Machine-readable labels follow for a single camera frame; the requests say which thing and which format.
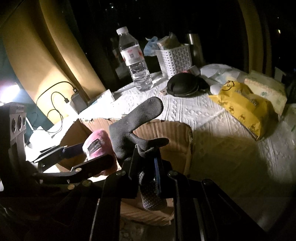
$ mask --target plastic bottle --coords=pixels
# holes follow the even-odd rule
[[[116,30],[119,35],[119,49],[131,77],[139,91],[152,88],[152,80],[138,41],[128,33],[127,27]]]

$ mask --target lamp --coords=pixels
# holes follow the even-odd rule
[[[17,83],[0,85],[0,106],[12,102],[20,91]]]

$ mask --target pink fuzzy object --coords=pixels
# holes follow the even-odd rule
[[[89,161],[91,159],[94,159],[98,156],[109,154],[113,156],[114,162],[110,169],[104,170],[100,172],[95,177],[98,177],[100,175],[108,176],[115,171],[117,171],[117,163],[116,163],[116,155],[113,151],[112,144],[110,141],[110,138],[108,136],[108,133],[104,131],[103,129],[99,129],[94,131],[84,142],[82,147],[84,153],[87,156],[87,160]]]

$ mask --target black cable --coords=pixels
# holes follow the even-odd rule
[[[61,127],[59,128],[58,131],[55,131],[55,132],[46,131],[47,133],[54,133],[53,136],[55,136],[57,133],[59,133],[59,132],[62,130],[62,128],[63,128],[63,120],[64,120],[63,115],[62,115],[62,114],[59,112],[59,110],[54,106],[54,103],[53,103],[53,100],[52,100],[52,96],[53,96],[54,93],[58,93],[58,94],[60,94],[61,96],[63,96],[65,102],[66,102],[66,100],[68,101],[68,99],[67,99],[62,93],[60,93],[60,92],[58,92],[58,91],[54,91],[54,92],[52,92],[52,94],[51,94],[51,96],[50,96],[50,100],[51,100],[51,102],[52,102],[52,106],[53,106],[54,108],[51,109],[51,110],[47,113],[47,116],[46,116],[46,117],[48,118],[49,113],[50,113],[51,111],[55,110],[56,112],[59,113],[59,116],[60,116],[60,118],[61,118]]]
[[[61,83],[68,83],[69,85],[71,85],[71,86],[73,87],[73,91],[74,91],[74,92],[77,91],[77,89],[74,87],[74,85],[72,85],[72,84],[71,84],[70,82],[68,82],[68,81],[61,81],[61,82],[55,83],[54,85],[52,85],[51,87],[49,87],[47,90],[45,90],[41,95],[38,96],[38,98],[37,98],[37,100],[36,100],[36,114],[37,114],[37,116],[36,116],[36,119],[34,120],[34,122],[33,122],[33,124],[32,124],[32,127],[37,128],[37,126],[35,126],[35,124],[36,124],[36,121],[37,121],[37,119],[38,119],[38,106],[37,106],[37,103],[38,103],[39,98],[40,98],[44,93],[46,93],[48,90],[50,90],[52,87],[54,87],[54,86],[56,86],[56,85],[58,85],[58,84],[61,84]]]

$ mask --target bottle cap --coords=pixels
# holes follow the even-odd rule
[[[118,35],[120,35],[120,34],[128,32],[128,28],[127,27],[122,27],[122,28],[117,29],[116,32],[117,32]]]

